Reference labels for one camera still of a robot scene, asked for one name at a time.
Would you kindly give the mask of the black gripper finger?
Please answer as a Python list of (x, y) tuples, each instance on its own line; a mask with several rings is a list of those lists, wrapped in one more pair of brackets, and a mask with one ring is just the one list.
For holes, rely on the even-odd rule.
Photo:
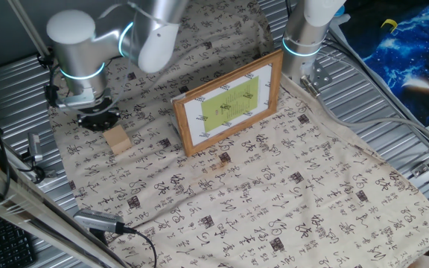
[(115, 124), (118, 122), (119, 118), (120, 118), (119, 111), (113, 110), (113, 111), (105, 112), (102, 130), (106, 131), (114, 127)]
[(77, 124), (79, 127), (91, 130), (93, 132), (101, 131), (102, 126), (97, 116), (78, 115)]

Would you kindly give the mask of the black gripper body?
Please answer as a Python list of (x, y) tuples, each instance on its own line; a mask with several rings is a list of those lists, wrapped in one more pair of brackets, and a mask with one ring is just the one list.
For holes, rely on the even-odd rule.
[(102, 113), (102, 111), (104, 111), (111, 104), (111, 99), (103, 99), (98, 105), (83, 109), (83, 113), (86, 116), (97, 116), (100, 121), (104, 121), (104, 113), (108, 112), (109, 110), (105, 111), (104, 113)]

